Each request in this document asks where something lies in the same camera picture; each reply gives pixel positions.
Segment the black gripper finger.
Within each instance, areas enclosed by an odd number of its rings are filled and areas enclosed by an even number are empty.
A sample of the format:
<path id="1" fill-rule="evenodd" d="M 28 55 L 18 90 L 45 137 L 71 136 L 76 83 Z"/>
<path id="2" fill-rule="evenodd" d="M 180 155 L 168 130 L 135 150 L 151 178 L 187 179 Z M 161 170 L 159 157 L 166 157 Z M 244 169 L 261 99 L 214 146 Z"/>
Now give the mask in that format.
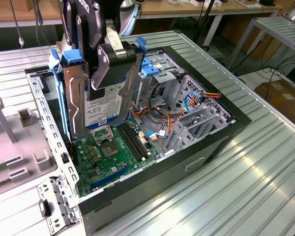
<path id="1" fill-rule="evenodd" d="M 127 26 L 120 20 L 120 32 L 117 32 L 111 20 L 106 21 L 106 37 L 104 42 L 92 49 L 87 44 L 88 26 L 86 18 L 77 16 L 78 48 L 84 60 L 84 70 L 88 76 L 89 99 L 95 100 L 104 96 L 104 89 L 121 83 L 124 76 L 135 65 L 137 56 L 133 47 L 119 38 Z"/>

